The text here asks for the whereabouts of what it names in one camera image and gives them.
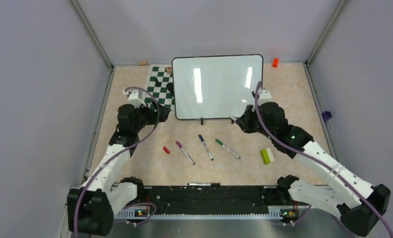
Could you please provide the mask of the red marker cap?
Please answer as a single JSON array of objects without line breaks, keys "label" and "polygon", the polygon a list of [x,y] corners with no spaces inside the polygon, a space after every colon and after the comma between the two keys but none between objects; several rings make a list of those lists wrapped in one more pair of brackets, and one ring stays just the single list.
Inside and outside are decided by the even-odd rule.
[{"label": "red marker cap", "polygon": [[169,149],[168,149],[166,146],[163,147],[163,150],[164,150],[167,154],[170,154],[170,151],[169,151]]}]

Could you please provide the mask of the white whiteboard black frame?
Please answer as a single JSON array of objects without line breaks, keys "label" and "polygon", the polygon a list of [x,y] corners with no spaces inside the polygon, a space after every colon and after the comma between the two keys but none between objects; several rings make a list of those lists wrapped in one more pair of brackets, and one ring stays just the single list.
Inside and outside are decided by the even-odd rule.
[{"label": "white whiteboard black frame", "polygon": [[179,120],[238,118],[263,78],[260,54],[176,57],[171,66]]}]

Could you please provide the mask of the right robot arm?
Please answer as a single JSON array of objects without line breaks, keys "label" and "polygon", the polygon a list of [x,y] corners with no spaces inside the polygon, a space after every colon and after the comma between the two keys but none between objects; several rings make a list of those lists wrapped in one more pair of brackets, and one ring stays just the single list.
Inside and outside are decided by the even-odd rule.
[{"label": "right robot arm", "polygon": [[235,120],[245,133],[258,132],[273,146],[319,176],[330,189],[312,185],[295,176],[278,180],[277,198],[283,204],[302,202],[338,218],[352,233],[366,237],[381,222],[393,238],[393,230],[383,218],[391,191],[383,184],[361,179],[328,154],[304,129],[288,123],[277,103],[248,105]]}]

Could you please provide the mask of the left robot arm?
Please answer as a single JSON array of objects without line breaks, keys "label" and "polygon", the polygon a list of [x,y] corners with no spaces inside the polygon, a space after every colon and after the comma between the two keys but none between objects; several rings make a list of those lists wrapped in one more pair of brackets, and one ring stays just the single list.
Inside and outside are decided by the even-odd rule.
[{"label": "left robot arm", "polygon": [[115,215],[125,205],[141,204],[145,191],[139,188],[142,181],[123,181],[112,188],[118,173],[132,157],[136,146],[143,142],[139,132],[147,125],[165,122],[170,109],[153,102],[150,107],[125,104],[118,108],[116,129],[100,164],[79,187],[67,195],[68,229],[74,234],[106,236],[112,229]]}]

